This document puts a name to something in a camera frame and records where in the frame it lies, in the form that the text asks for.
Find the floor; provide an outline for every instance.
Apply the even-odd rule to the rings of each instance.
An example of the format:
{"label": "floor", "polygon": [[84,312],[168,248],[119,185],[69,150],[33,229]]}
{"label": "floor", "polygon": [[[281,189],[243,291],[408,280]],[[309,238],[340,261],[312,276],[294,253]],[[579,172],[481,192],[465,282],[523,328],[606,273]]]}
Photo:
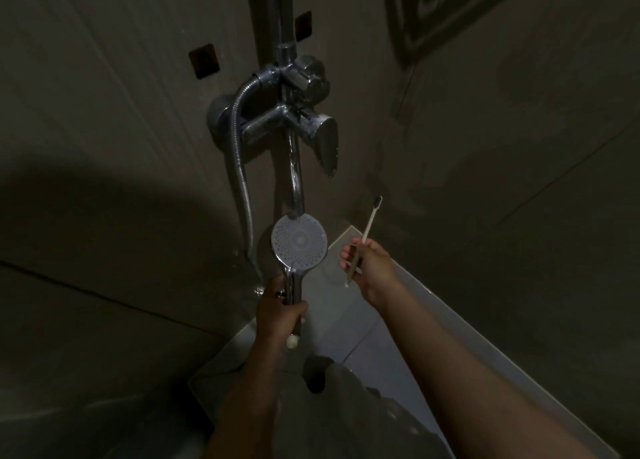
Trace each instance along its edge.
{"label": "floor", "polygon": [[[313,269],[303,281],[303,295],[309,302],[309,311],[303,335],[297,350],[290,351],[284,368],[301,373],[311,353],[329,357],[348,367],[367,387],[380,391],[405,407],[427,429],[442,432],[424,401],[417,383],[404,363],[390,337],[385,324],[375,311],[360,297],[357,287],[344,287],[345,275],[338,265],[338,253],[352,236],[359,236],[349,228],[329,248],[324,261]],[[462,342],[485,364],[492,367],[507,381],[537,402],[548,413],[564,424],[599,458],[614,458],[617,454],[596,434],[558,403],[506,356],[486,341],[479,333],[446,306],[437,296],[397,266],[399,278],[425,305],[431,314],[453,336]],[[244,327],[220,353],[208,362],[189,382],[191,391],[203,409],[212,417],[232,382],[234,371],[244,362],[255,337],[255,322]],[[185,448],[179,448],[170,457],[197,457],[204,442],[200,432],[185,436]]]}

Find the chrome faucet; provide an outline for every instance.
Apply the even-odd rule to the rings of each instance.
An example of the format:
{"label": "chrome faucet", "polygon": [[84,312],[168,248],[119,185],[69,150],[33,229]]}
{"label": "chrome faucet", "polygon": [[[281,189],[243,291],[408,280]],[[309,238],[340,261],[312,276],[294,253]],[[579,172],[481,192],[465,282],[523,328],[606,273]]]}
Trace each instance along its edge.
{"label": "chrome faucet", "polygon": [[[331,89],[325,77],[324,64],[311,55],[302,55],[299,58],[297,56],[293,0],[270,1],[273,6],[271,25],[275,63],[267,64],[254,73],[241,85],[235,96],[223,95],[214,99],[207,113],[209,130],[216,140],[226,142],[231,152],[243,200],[247,236],[246,255],[259,276],[261,273],[253,241],[253,215],[244,176],[242,145],[252,144],[274,130],[284,130],[289,150],[292,191],[292,212],[288,218],[293,221],[298,221],[305,214],[298,139],[313,149],[317,161],[328,177],[331,178],[335,174],[338,166],[338,125],[333,117],[314,111],[314,106],[326,99]],[[243,119],[241,113],[247,97],[264,87],[274,86],[278,87],[276,106],[250,121]],[[290,265],[284,267],[287,276],[286,288],[295,289],[294,292],[290,292],[293,295],[288,296],[287,301],[296,303],[301,298],[303,272],[297,272]]]}

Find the shower head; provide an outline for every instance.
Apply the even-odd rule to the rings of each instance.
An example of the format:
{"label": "shower head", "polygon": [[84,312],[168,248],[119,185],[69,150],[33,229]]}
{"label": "shower head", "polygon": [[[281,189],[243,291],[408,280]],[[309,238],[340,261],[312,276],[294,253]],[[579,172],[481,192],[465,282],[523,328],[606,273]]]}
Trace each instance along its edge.
{"label": "shower head", "polygon": [[326,255],[326,233],[320,222],[304,213],[298,219],[285,215],[271,232],[271,248],[285,268],[314,268]]}

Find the white toothbrush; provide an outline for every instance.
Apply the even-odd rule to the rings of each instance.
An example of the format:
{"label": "white toothbrush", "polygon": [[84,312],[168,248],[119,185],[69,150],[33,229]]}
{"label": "white toothbrush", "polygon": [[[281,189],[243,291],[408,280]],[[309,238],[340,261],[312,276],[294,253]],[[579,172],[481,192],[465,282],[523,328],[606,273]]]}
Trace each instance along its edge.
{"label": "white toothbrush", "polygon": [[[373,212],[371,212],[371,216],[369,217],[369,223],[367,224],[367,228],[364,229],[364,233],[362,234],[362,238],[360,241],[365,243],[367,241],[367,237],[369,236],[369,230],[371,230],[371,224],[373,223],[373,218],[376,216],[376,212],[378,208],[380,208],[380,204],[382,203],[382,196],[376,198],[373,202]],[[360,253],[356,250],[356,254],[353,256],[353,260],[351,261],[351,268],[349,269],[349,273],[347,274],[347,281],[344,283],[344,287],[349,287],[351,284],[351,279],[353,278],[353,274],[356,272],[356,266],[358,264],[358,260],[360,260]]]}

